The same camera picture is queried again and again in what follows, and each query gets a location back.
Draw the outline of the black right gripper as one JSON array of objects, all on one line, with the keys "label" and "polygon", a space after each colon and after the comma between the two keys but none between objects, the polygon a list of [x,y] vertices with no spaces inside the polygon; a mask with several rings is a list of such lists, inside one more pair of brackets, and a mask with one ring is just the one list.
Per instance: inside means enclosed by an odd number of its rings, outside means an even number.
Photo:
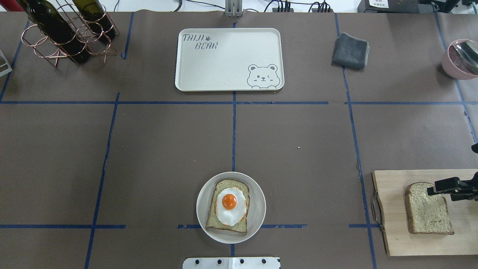
[{"label": "black right gripper", "polygon": [[460,180],[459,177],[438,180],[435,182],[435,187],[427,188],[427,194],[429,196],[451,194],[451,201],[477,201],[478,172],[470,180]]}]

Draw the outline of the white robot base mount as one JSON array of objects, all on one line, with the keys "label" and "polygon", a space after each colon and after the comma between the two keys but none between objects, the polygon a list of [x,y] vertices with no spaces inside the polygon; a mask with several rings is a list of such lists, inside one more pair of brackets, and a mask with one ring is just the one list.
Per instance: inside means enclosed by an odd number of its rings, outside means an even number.
[{"label": "white robot base mount", "polygon": [[280,269],[279,257],[191,257],[183,269]]}]

